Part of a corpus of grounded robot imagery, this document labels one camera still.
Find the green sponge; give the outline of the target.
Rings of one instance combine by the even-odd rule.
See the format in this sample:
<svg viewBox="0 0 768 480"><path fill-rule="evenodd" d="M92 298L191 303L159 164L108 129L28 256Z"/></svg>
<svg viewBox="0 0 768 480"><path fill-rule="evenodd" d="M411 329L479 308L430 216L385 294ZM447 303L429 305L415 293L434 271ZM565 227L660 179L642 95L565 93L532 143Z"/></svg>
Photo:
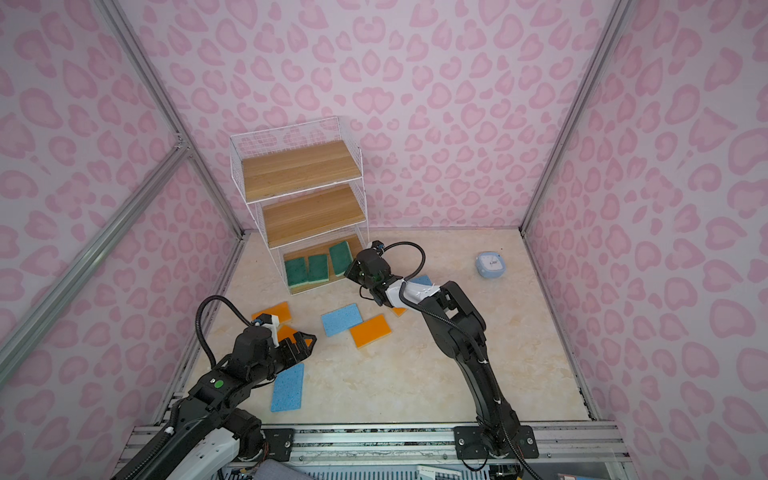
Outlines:
<svg viewBox="0 0 768 480"><path fill-rule="evenodd" d="M332 270L335 276L344 276L354 257L348 241L341 241L332 245L329 250Z"/></svg>
<svg viewBox="0 0 768 480"><path fill-rule="evenodd" d="M286 260L284 267L288 288L297 288L308 283L309 275L305 258Z"/></svg>
<svg viewBox="0 0 768 480"><path fill-rule="evenodd" d="M311 285L322 284L330 280L328 255L318 254L307 259L307 281Z"/></svg>

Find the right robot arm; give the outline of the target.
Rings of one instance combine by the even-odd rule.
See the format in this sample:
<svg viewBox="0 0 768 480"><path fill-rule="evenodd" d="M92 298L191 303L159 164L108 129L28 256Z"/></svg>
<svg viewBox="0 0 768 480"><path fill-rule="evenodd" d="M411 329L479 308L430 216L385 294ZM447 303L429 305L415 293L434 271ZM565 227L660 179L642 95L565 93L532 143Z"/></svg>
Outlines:
<svg viewBox="0 0 768 480"><path fill-rule="evenodd" d="M538 458L533 429L520 422L493 372L482 315L453 281L426 285L414 280L419 270L406 277L394 274L384 254L399 246L415 248L421 255L419 266L425 265L426 253L414 242L375 241L356 255L345 277L368 291L380 306L421 314L438 349L458 365L475 405L477 425L454 429L457 457L520 463Z"/></svg>

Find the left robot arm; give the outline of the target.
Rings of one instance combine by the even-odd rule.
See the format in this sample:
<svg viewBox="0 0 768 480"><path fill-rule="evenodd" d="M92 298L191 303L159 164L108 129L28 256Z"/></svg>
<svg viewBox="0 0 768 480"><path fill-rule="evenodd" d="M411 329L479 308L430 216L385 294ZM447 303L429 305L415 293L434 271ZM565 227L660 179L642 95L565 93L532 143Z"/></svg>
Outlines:
<svg viewBox="0 0 768 480"><path fill-rule="evenodd" d="M245 325L232 351L217 359L202 328L206 307L220 302ZM247 319L222 295L205 298L197 308L195 337L210 370L188 394L170 407L160 430L116 474L115 479L208 479L224 477L232 461L260 464L289 458L292 434L270 436L262 421L240 407L252 391L272 384L280 373L302 364L317 337L298 331L278 338L279 318L262 314Z"/></svg>

